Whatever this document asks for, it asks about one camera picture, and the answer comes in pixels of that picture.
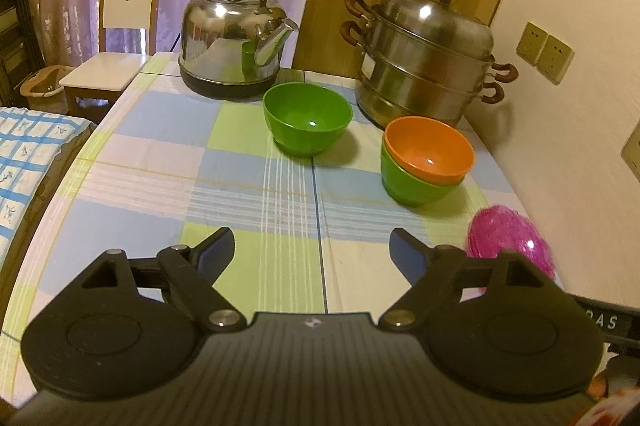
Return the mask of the person's right hand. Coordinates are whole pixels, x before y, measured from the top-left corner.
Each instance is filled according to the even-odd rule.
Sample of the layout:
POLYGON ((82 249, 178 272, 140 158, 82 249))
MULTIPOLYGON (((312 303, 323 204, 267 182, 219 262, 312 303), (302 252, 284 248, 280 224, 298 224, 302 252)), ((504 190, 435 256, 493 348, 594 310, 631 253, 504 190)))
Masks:
POLYGON ((576 426, 640 426, 638 386, 612 391, 602 371, 591 381, 587 394, 598 401, 574 421, 576 426))

